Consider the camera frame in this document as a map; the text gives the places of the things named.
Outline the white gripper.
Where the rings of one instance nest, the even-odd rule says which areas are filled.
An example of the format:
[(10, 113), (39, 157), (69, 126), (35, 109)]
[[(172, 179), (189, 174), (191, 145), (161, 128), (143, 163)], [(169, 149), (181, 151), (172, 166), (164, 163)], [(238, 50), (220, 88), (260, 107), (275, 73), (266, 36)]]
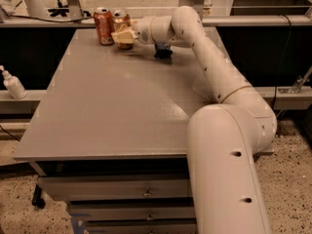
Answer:
[(134, 44), (137, 39), (142, 44), (153, 44), (154, 40), (151, 34), (152, 21), (153, 17), (144, 17), (138, 20), (132, 19), (130, 25), (134, 30), (125, 29), (112, 32), (111, 36), (115, 43)]

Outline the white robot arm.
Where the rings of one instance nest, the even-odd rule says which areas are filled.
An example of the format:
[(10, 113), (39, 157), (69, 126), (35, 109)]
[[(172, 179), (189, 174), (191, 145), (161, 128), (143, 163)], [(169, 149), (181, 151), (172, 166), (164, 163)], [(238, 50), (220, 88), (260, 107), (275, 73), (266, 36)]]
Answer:
[(189, 47), (214, 104), (187, 127), (187, 162), (199, 234), (272, 234), (254, 155), (271, 147), (277, 119), (269, 104), (206, 33), (198, 13), (182, 6), (112, 33), (117, 43)]

